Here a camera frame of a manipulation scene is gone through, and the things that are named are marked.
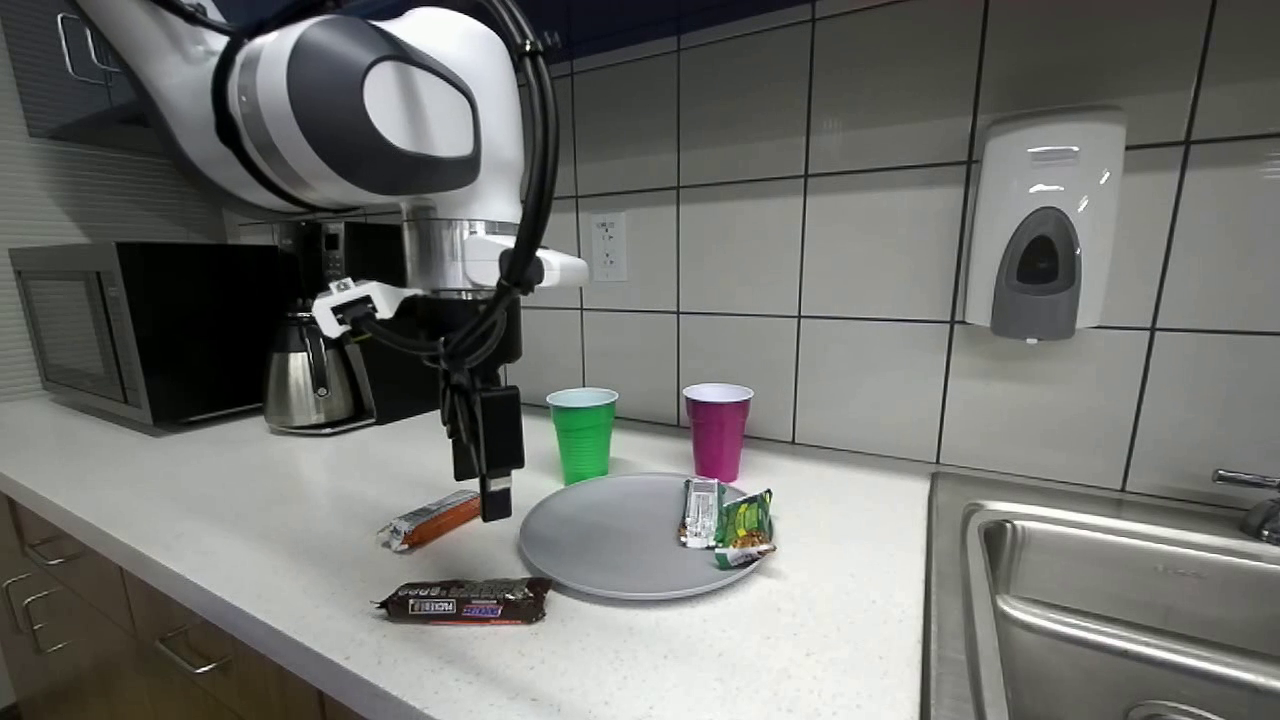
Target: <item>round tray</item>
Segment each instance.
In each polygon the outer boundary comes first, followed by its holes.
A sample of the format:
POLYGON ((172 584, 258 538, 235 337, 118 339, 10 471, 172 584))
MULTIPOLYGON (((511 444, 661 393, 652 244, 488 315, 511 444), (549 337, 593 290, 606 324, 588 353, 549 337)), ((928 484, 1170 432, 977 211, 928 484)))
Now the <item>round tray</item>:
POLYGON ((706 594, 761 566, 715 566, 713 552, 683 546, 680 515, 683 474, 602 474, 540 501, 519 556, 564 592, 613 603, 706 594))

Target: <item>white countertop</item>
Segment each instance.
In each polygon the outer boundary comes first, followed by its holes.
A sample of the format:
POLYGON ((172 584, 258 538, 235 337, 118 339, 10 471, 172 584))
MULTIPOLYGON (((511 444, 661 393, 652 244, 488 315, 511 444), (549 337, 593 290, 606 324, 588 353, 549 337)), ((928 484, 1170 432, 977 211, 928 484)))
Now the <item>white countertop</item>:
MULTIPOLYGON (((744 584, 654 608, 550 592, 527 629, 389 625, 406 580, 527 575, 525 510, 559 487, 555 437, 525 421, 514 515, 412 556, 374 526, 452 492, 437 416, 337 440, 251 421, 145 437, 0 403, 0 492, 224 625, 366 714, 918 714, 928 474, 748 444, 779 552, 744 584)), ((683 471, 687 440, 621 426, 617 471, 683 471)))

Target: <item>electrical outlet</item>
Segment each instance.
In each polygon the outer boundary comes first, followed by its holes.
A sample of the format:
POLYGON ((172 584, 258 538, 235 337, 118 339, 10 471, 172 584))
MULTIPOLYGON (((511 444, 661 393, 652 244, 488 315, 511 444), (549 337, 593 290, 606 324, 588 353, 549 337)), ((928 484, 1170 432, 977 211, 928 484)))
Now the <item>electrical outlet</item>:
POLYGON ((588 214, 588 258, 593 280, 621 282, 628 280, 628 219, 625 214, 588 214))

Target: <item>microwave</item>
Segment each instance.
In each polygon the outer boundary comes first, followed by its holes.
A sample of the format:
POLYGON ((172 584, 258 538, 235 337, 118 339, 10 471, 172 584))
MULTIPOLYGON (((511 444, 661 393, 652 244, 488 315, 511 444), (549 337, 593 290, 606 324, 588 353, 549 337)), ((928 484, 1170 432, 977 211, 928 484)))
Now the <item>microwave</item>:
POLYGON ((186 426, 262 403, 286 255, 249 244, 10 249, 45 393, 136 425, 186 426))

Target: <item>green cup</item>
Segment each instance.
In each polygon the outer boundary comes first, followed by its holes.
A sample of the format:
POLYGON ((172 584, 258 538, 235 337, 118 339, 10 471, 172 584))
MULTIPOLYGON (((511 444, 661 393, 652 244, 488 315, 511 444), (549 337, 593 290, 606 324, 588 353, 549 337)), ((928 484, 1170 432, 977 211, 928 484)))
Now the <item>green cup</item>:
POLYGON ((559 389, 549 395, 564 484, 606 474, 606 444, 617 393, 613 389, 559 389))

